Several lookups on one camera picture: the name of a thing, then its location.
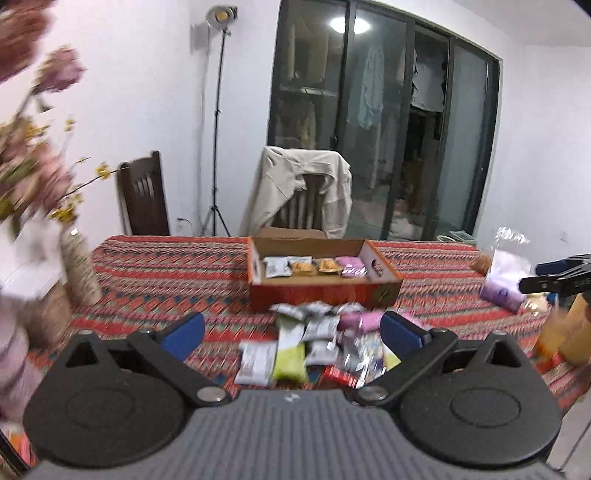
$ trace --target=silver screw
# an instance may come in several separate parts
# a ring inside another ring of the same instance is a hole
[[[388,396],[388,390],[378,385],[367,385],[359,389],[359,396],[365,401],[379,401]]]
[[[197,392],[197,398],[206,402],[218,402],[226,398],[226,391],[220,387],[203,387]]]

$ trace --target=chair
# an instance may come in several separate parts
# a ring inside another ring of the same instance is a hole
[[[117,183],[132,235],[170,235],[160,152],[153,151],[150,157],[122,163]]]
[[[312,174],[303,177],[306,190],[296,190],[293,197],[275,214],[270,226],[322,230],[323,195],[320,189],[324,177]]]

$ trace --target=beige jacket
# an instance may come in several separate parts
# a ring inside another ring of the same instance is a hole
[[[256,235],[296,190],[305,190],[304,174],[324,176],[320,193],[322,230],[328,238],[343,238],[351,212],[349,164],[337,152],[265,147],[240,227],[241,236]]]

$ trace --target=tripod leg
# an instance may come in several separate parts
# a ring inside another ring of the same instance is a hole
[[[213,208],[209,209],[207,216],[205,217],[205,220],[203,221],[203,227],[201,228],[201,236],[205,235],[205,230],[207,230],[207,226],[209,224],[209,218],[211,217],[213,213]]]
[[[220,212],[220,209],[219,209],[219,208],[217,208],[217,206],[216,206],[216,212],[217,212],[217,214],[219,215],[219,217],[220,217],[220,220],[222,221],[222,225],[223,225],[223,228],[224,228],[224,230],[226,231],[226,234],[227,234],[228,236],[231,236],[231,235],[230,235],[230,232],[228,231],[228,227],[226,226],[226,222],[224,222],[224,221],[223,221],[222,213]]]

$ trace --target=orange box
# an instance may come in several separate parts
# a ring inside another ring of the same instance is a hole
[[[364,277],[314,275],[265,278],[264,257],[312,256],[360,257],[368,270]],[[394,304],[402,276],[369,240],[317,238],[248,239],[248,286],[251,306],[264,312],[275,303],[299,305],[321,300],[331,305],[357,301],[367,308],[387,308]]]

